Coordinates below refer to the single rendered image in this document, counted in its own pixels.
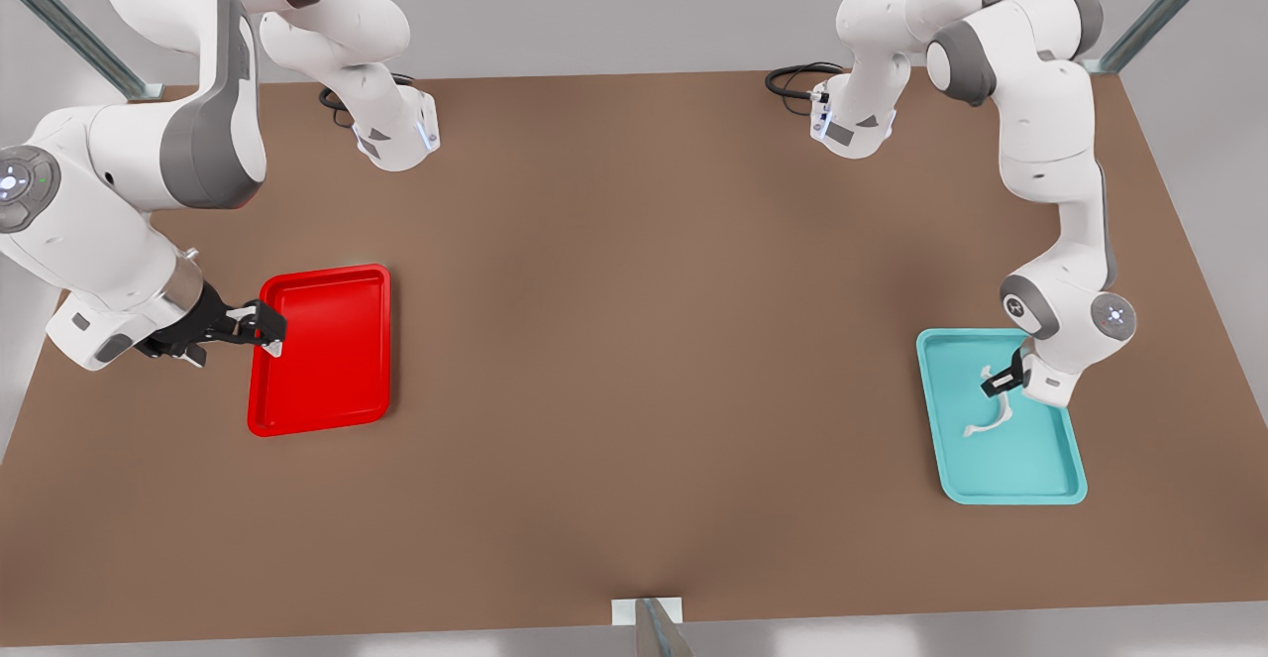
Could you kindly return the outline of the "white drainage pipe clamp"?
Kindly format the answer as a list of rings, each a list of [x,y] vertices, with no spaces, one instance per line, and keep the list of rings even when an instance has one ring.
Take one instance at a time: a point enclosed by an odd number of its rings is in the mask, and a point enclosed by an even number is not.
[[[983,379],[983,392],[988,396],[994,396],[998,400],[998,413],[995,421],[988,425],[967,425],[962,431],[964,438],[970,438],[975,434],[984,434],[992,431],[993,427],[1000,427],[1011,420],[1011,403],[1009,394],[1011,391],[1017,386],[1014,381],[1013,370],[1002,370],[999,373],[992,374],[992,367],[983,367],[980,372]]]

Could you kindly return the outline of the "red plastic tray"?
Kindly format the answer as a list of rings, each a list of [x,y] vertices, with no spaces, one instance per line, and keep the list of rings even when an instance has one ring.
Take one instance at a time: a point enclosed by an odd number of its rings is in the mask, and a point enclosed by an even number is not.
[[[284,315],[279,356],[257,349],[249,430],[259,438],[350,427],[392,405],[392,276],[378,264],[276,274],[262,302]]]

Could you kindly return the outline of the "teal plastic tray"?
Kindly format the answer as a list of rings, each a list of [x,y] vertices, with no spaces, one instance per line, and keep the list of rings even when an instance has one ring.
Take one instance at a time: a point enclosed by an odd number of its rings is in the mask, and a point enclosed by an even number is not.
[[[1019,328],[924,328],[915,358],[924,389],[941,487],[965,506],[1071,506],[1087,493],[1070,416],[1011,391],[1011,420],[964,438],[967,425],[995,421],[998,400],[980,389],[983,367],[1008,367]]]

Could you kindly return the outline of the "silver frame post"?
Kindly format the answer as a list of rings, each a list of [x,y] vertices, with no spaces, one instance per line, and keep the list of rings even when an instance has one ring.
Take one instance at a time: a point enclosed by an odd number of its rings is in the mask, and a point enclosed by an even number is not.
[[[158,101],[164,85],[145,82],[60,0],[18,0],[128,101]]]
[[[615,599],[610,606],[614,627],[634,627],[637,657],[694,657],[681,632],[683,599]]]
[[[1118,75],[1191,0],[1154,0],[1098,60],[1083,60],[1090,75]]]

